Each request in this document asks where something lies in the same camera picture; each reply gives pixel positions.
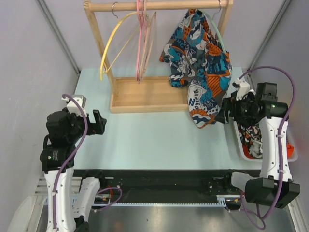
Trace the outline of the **beige plastic hanger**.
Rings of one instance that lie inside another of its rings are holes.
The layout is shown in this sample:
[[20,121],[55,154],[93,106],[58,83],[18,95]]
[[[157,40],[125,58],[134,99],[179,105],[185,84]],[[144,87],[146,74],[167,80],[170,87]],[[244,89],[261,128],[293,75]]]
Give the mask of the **beige plastic hanger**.
[[154,42],[154,34],[156,31],[156,11],[152,14],[151,18],[146,21],[146,35],[145,35],[145,41],[144,41],[144,48],[142,53],[142,62],[140,66],[140,81],[144,78],[149,59],[152,52],[153,42]]

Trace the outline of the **colourful patterned shorts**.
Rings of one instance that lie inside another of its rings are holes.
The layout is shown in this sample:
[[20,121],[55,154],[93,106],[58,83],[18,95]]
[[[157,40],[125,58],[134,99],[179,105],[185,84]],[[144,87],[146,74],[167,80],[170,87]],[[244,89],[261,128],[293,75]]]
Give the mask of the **colourful patterned shorts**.
[[232,71],[229,53],[208,22],[202,11],[189,9],[159,59],[170,65],[169,84],[188,88],[189,114],[199,129],[217,122]]

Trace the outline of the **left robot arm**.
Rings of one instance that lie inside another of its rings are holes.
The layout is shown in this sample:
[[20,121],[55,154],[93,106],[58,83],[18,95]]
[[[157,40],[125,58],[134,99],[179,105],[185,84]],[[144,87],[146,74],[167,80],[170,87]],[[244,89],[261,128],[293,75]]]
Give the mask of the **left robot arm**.
[[48,232],[87,232],[94,196],[107,187],[105,179],[87,177],[83,180],[86,188],[79,193],[78,207],[72,207],[71,184],[77,150],[86,136],[102,135],[107,123],[99,110],[93,110],[93,115],[95,122],[91,123],[89,117],[64,108],[47,117],[48,135],[44,138],[40,161],[48,192]]

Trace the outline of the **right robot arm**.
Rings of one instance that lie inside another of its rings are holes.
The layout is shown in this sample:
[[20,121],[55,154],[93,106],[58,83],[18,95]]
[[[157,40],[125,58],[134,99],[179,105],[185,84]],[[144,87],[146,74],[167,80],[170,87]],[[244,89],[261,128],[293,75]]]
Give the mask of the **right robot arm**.
[[228,194],[240,189],[249,203],[284,208],[300,194],[300,185],[293,182],[287,158],[288,105],[278,101],[274,83],[259,83],[256,90],[242,80],[232,85],[236,91],[223,99],[218,120],[228,123],[232,119],[245,128],[258,125],[263,156],[259,177],[233,171],[223,181],[223,189]]

